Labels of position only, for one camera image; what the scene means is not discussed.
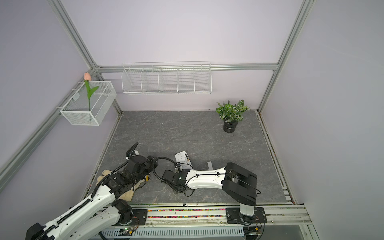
white wire basket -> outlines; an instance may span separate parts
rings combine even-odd
[[[110,81],[89,81],[90,88],[99,86],[92,94],[89,111],[87,88],[83,83],[60,110],[72,125],[99,126],[116,97]]]
[[[210,62],[123,63],[122,91],[135,94],[211,93]]]

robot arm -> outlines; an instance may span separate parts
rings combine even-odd
[[[83,240],[116,223],[129,224],[133,217],[132,208],[128,202],[118,198],[152,171],[175,192],[185,193],[186,190],[194,191],[202,187],[222,189],[240,203],[241,214],[253,216],[257,176],[252,172],[231,162],[220,169],[197,171],[192,168],[185,152],[176,155],[177,162],[164,157],[146,158],[133,155],[137,145],[138,143],[134,144],[127,151],[126,162],[105,176],[91,195],[44,226],[36,223],[27,230],[25,239]],[[163,176],[159,177],[155,171],[159,159],[173,162],[177,171],[166,170]],[[101,214],[95,215],[108,204],[111,206]]]

work glove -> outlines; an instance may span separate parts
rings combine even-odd
[[[104,170],[101,173],[102,175],[97,177],[96,185],[97,185],[98,182],[100,182],[105,176],[107,176],[110,173],[111,173],[110,170]],[[142,179],[138,183],[136,183],[136,185],[134,186],[134,189],[137,189],[142,182],[144,182],[144,179]],[[129,191],[123,193],[118,199],[122,199],[122,200],[125,200],[127,202],[130,202],[132,200],[133,194],[134,194],[134,191],[132,191],[132,188],[131,188]]]

mounting plate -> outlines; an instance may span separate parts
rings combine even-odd
[[[145,225],[145,222],[147,220],[147,209],[132,209],[133,216],[137,217],[139,220],[139,225]],[[129,226],[137,225],[137,219],[132,219],[132,221],[128,224]]]
[[[231,223],[244,223],[247,224],[249,222],[251,223],[266,223],[266,216],[264,208],[262,207],[255,207],[255,213],[254,217],[247,217],[245,216],[245,221],[242,221],[243,215],[240,213],[239,207],[228,207],[225,209],[225,212],[227,213],[227,222],[229,224]]]

gray tabletop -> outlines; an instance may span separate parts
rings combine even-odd
[[[215,111],[127,112],[120,123],[101,163],[98,175],[113,170],[125,161],[125,152],[135,142],[136,150],[145,157],[168,157],[186,151],[196,170],[225,167],[234,162],[258,176],[257,188],[262,192],[257,202],[286,202],[276,169],[261,131],[256,112],[243,113],[234,133],[223,131],[223,121]],[[172,163],[159,160],[156,172],[174,169]],[[191,197],[174,194],[153,174],[147,184],[135,191],[131,204],[164,203],[234,203],[221,189],[197,189]]]

